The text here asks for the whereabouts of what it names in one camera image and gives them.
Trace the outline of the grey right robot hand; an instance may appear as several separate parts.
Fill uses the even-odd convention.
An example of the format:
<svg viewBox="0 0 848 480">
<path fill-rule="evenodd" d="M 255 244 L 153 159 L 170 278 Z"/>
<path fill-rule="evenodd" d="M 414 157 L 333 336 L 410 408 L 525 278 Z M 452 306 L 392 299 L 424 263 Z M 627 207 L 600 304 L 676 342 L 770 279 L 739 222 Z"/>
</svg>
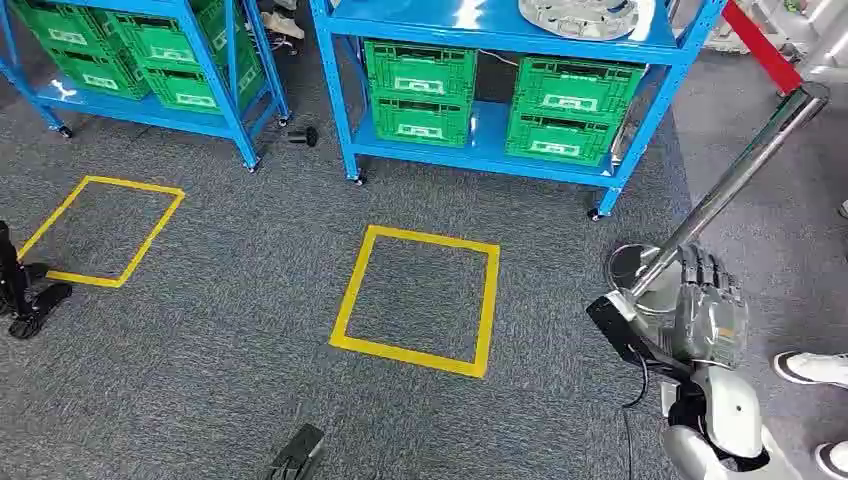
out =
<svg viewBox="0 0 848 480">
<path fill-rule="evenodd" d="M 687 362 L 712 362 L 736 368 L 746 347 L 750 319 L 737 278 L 714 254 L 695 243 L 678 247 L 681 265 L 673 356 Z"/>
</svg>

